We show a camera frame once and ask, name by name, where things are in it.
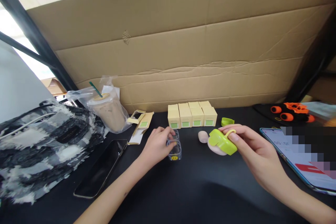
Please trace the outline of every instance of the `smartphone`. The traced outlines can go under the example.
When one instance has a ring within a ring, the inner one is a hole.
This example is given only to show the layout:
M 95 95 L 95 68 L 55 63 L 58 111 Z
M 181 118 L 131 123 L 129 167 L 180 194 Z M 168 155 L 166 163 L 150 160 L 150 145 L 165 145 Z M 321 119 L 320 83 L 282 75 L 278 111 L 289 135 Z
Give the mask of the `smartphone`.
M 73 195 L 87 199 L 96 197 L 105 185 L 126 147 L 127 140 L 113 140 L 83 178 L 73 192 Z
M 260 132 L 309 188 L 336 196 L 336 180 L 310 164 L 311 154 L 300 153 L 298 144 L 292 144 L 292 136 L 284 135 L 281 129 L 261 128 Z

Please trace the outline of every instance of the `fingernail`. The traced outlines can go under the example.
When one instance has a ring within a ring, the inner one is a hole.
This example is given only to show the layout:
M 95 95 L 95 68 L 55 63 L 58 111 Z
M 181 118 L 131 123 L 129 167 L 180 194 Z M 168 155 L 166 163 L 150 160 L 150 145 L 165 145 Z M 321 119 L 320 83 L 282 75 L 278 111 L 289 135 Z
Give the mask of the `fingernail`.
M 231 140 L 231 141 L 238 141 L 239 140 L 239 136 L 236 134 L 236 133 L 230 133 L 230 135 L 228 136 L 228 138 Z

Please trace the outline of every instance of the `orange toy car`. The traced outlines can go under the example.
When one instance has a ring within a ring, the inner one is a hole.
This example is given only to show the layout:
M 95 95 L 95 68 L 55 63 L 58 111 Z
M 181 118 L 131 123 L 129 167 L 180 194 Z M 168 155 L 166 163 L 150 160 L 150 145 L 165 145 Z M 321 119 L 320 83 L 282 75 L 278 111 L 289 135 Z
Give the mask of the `orange toy car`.
M 315 121 L 315 117 L 309 114 L 307 106 L 301 103 L 283 103 L 278 106 L 272 106 L 271 112 L 280 114 L 280 118 L 283 121 L 303 121 L 306 123 Z

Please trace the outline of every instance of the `green straw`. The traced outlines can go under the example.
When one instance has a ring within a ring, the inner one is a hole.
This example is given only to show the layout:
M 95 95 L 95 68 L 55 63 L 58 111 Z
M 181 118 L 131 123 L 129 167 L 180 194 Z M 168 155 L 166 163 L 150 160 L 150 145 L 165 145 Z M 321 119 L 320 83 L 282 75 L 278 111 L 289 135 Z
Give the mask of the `green straw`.
M 98 89 L 94 86 L 94 84 L 92 82 L 89 82 L 91 86 L 93 86 L 93 88 L 97 91 L 97 93 L 99 94 L 99 96 L 101 98 L 103 98 L 103 96 L 101 95 L 101 93 L 98 91 Z

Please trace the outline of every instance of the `cup lid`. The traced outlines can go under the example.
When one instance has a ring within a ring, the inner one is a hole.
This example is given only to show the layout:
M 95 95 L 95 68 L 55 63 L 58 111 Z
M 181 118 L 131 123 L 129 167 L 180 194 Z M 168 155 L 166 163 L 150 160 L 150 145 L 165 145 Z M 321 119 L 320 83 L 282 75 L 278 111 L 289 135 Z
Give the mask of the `cup lid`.
M 112 100 L 112 96 L 109 93 L 103 93 L 101 94 L 103 97 L 100 96 L 96 96 L 94 98 L 92 98 L 91 100 L 89 100 L 87 102 L 88 106 L 95 106 L 95 105 L 100 105 L 100 104 L 104 104 L 106 102 L 109 102 Z
M 217 145 L 225 153 L 232 155 L 237 151 L 237 147 L 218 129 L 210 132 L 209 144 Z

